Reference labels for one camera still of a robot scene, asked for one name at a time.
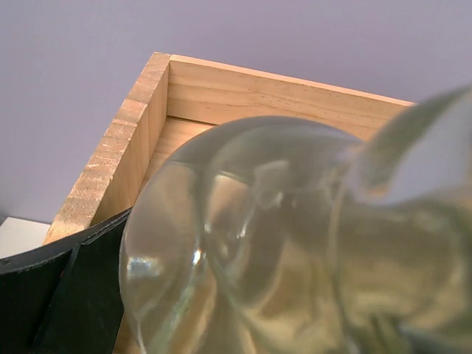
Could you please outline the clear bottle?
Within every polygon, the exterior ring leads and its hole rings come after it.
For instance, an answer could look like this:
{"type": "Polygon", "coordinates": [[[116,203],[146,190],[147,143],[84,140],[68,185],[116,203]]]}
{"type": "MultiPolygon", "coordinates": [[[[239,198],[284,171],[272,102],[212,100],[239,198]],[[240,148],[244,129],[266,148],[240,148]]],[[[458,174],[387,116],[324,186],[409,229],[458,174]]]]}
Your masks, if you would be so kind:
{"type": "Polygon", "coordinates": [[[125,227],[142,353],[469,353],[471,87],[369,142],[253,117],[172,153],[125,227]]]}

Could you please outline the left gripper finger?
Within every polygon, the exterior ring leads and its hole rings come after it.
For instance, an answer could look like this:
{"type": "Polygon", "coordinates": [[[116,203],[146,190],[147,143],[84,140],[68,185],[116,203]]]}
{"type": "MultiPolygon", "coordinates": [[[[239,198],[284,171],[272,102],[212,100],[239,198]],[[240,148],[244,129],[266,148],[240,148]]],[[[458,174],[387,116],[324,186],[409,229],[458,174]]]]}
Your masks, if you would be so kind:
{"type": "Polygon", "coordinates": [[[123,316],[119,248],[130,212],[1,259],[2,353],[112,353],[123,316]]]}

